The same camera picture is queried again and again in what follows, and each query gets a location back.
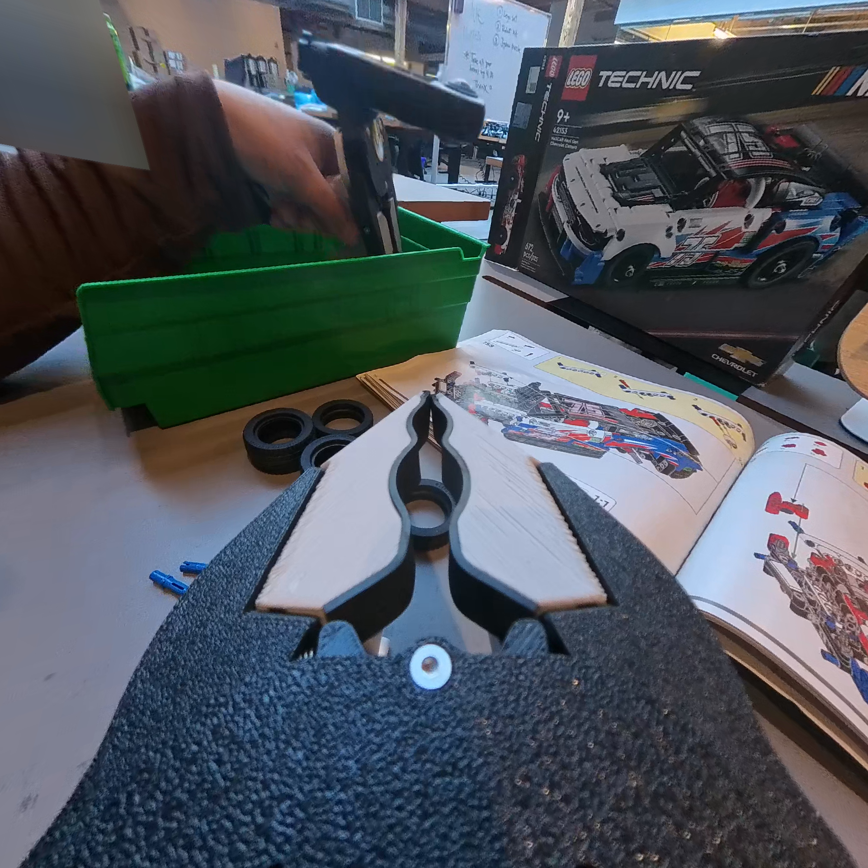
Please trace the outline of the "green plastic bin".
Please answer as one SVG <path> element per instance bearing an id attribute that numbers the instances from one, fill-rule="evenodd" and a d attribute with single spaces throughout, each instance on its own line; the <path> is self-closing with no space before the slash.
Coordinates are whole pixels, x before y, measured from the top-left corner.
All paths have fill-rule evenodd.
<path id="1" fill-rule="evenodd" d="M 398 222 L 397 255 L 261 225 L 214 236 L 184 274 L 82 285 L 97 390 L 167 428 L 454 347 L 487 246 Z"/>

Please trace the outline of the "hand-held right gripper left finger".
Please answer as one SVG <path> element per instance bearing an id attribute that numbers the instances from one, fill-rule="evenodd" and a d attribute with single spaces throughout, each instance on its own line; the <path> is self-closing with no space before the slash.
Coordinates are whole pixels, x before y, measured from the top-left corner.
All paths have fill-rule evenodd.
<path id="1" fill-rule="evenodd" d="M 267 574 L 255 608 L 345 621 L 369 639 L 410 603 L 415 559 L 403 495 L 429 434 L 422 392 L 328 460 Z"/>

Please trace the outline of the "rounded wooden board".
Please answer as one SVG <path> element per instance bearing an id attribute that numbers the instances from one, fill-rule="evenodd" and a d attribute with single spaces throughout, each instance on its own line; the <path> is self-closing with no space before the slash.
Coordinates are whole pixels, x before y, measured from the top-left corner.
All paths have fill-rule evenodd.
<path id="1" fill-rule="evenodd" d="M 868 308 L 864 306 L 844 330 L 838 348 L 841 376 L 864 399 L 868 394 L 867 319 Z"/>

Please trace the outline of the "long wooden workbench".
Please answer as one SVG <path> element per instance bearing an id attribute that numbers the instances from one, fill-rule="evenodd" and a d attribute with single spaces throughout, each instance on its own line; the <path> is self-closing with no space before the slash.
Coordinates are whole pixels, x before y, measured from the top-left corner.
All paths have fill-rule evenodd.
<path id="1" fill-rule="evenodd" d="M 455 186 L 497 179 L 508 135 L 508 125 L 491 119 L 473 140 L 439 139 L 415 127 L 392 127 L 388 141 L 392 166 L 398 175 Z"/>

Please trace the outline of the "black toy tire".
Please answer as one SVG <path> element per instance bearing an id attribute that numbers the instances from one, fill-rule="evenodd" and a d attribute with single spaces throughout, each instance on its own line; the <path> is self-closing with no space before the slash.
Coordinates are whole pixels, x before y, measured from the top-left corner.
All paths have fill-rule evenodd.
<path id="1" fill-rule="evenodd" d="M 448 542 L 455 500 L 440 481 L 422 478 L 408 493 L 405 504 L 410 513 L 410 536 L 415 548 L 431 550 Z M 421 524 L 410 508 L 414 504 L 436 508 L 441 521 L 438 524 Z"/>
<path id="2" fill-rule="evenodd" d="M 307 472 L 323 467 L 328 459 L 353 443 L 354 440 L 353 436 L 342 432 L 311 440 L 302 452 L 299 463 L 300 471 Z"/>
<path id="3" fill-rule="evenodd" d="M 245 425 L 243 442 L 247 458 L 255 469 L 268 474 L 297 472 L 314 431 L 311 417 L 302 410 L 266 410 Z"/>
<path id="4" fill-rule="evenodd" d="M 334 427 L 338 421 L 351 421 L 353 425 L 344 428 Z M 327 401 L 312 414 L 313 427 L 322 437 L 341 435 L 356 438 L 373 427 L 374 419 L 370 408 L 350 398 L 339 398 Z"/>

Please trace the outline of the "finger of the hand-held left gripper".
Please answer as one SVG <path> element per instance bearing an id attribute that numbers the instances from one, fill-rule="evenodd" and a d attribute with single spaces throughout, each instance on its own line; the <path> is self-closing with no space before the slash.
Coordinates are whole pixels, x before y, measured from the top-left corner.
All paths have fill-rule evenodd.
<path id="1" fill-rule="evenodd" d="M 402 237 L 396 213 L 394 197 L 370 198 L 372 211 L 370 255 L 395 255 L 402 253 Z"/>

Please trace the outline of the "toy car set box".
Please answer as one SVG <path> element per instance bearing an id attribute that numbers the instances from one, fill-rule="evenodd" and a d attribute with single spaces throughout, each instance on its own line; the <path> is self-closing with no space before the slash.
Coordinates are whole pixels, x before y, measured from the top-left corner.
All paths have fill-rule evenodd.
<path id="1" fill-rule="evenodd" d="M 489 259 L 580 321 L 759 385 L 866 261 L 866 31 L 528 48 Z"/>

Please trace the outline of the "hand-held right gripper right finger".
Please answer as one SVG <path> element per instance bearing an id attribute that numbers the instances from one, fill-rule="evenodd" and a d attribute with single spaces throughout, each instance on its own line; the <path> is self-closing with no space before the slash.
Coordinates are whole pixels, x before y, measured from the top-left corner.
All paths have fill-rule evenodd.
<path id="1" fill-rule="evenodd" d="M 449 399 L 432 398 L 450 520 L 450 593 L 504 639 L 513 623 L 604 605 L 607 595 L 538 462 Z"/>

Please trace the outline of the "whiteboard on stand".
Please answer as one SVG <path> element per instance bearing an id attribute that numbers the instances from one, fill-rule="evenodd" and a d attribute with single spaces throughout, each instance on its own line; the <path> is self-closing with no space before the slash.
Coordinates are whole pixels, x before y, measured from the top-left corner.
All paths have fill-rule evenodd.
<path id="1" fill-rule="evenodd" d="M 512 1 L 451 1 L 442 79 L 469 84 L 488 121 L 507 123 L 527 47 L 544 46 L 548 12 Z"/>

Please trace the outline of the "toy car instruction booklet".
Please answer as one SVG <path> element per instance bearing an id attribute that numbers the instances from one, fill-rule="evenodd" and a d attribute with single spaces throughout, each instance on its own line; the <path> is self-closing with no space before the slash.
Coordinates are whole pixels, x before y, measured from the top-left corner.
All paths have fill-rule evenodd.
<path id="1" fill-rule="evenodd" d="M 738 663 L 866 766 L 865 461 L 817 435 L 755 446 L 731 406 L 513 331 L 357 379 L 392 409 L 441 394 L 554 463 L 676 575 Z"/>

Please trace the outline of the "person's left hand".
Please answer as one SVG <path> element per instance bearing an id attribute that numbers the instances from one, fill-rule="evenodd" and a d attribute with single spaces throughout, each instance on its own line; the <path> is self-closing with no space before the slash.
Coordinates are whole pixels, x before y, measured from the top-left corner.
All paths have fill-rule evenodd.
<path id="1" fill-rule="evenodd" d="M 274 226 L 359 241 L 332 128 L 288 105 L 214 81 L 236 156 L 263 188 Z"/>

